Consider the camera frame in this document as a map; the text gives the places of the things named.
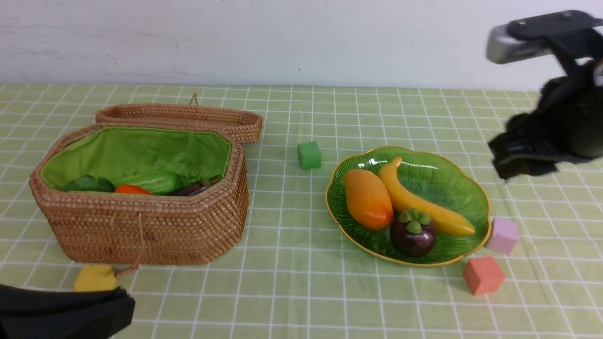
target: banana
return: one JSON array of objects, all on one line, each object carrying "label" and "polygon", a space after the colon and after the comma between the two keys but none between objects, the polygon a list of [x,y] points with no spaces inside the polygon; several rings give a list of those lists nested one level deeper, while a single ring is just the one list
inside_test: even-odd
[{"label": "banana", "polygon": [[398,166],[401,157],[394,158],[379,170],[379,178],[385,184],[392,205],[398,213],[404,213],[412,208],[426,212],[431,217],[436,233],[451,236],[472,236],[475,227],[462,215],[442,206],[427,201],[407,190],[398,180]]}]

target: red cube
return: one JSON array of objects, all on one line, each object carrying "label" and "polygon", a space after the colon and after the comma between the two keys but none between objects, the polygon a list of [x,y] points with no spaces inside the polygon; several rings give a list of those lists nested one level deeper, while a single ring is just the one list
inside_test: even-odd
[{"label": "red cube", "polygon": [[474,296],[496,292],[505,280],[505,273],[492,256],[469,260],[463,278]]}]

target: green cube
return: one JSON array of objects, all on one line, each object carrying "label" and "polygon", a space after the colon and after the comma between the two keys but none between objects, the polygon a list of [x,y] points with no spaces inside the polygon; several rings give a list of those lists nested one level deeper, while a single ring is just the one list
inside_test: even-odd
[{"label": "green cube", "polygon": [[319,168],[322,157],[318,144],[315,141],[297,144],[297,160],[304,171]]}]

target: table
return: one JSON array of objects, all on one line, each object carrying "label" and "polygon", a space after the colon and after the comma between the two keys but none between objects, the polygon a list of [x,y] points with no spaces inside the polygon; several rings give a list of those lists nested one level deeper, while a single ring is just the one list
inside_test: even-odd
[{"label": "table", "polygon": [[[27,179],[60,135],[123,103],[246,109],[265,117],[245,145],[250,210],[241,242],[200,267],[143,266],[120,284],[137,306],[118,338],[527,339],[603,335],[603,163],[497,179],[486,145],[537,93],[364,87],[0,84],[0,283],[70,290],[81,264],[61,251]],[[302,171],[315,140],[323,166]],[[469,293],[466,260],[413,268],[367,255],[324,204],[338,161],[381,145],[438,153],[478,181],[521,239],[500,290]]]}]

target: basket handle loop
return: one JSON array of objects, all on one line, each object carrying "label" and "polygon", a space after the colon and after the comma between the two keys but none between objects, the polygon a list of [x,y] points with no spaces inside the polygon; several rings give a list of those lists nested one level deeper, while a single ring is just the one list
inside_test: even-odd
[{"label": "basket handle loop", "polygon": [[135,272],[138,270],[138,268],[140,268],[140,260],[142,259],[142,255],[145,252],[145,238],[144,238],[144,232],[142,230],[142,214],[141,213],[138,213],[138,228],[140,231],[140,253],[138,254],[138,258],[136,258],[136,261],[131,266],[126,267],[122,270],[116,271],[115,278],[119,278],[122,275],[129,273],[129,272]]},{"label": "basket handle loop", "polygon": [[197,93],[194,92],[192,94],[191,100],[189,101],[189,106],[192,104],[192,101],[195,100],[195,104],[197,104],[197,106],[199,106],[199,101],[197,101]]}]

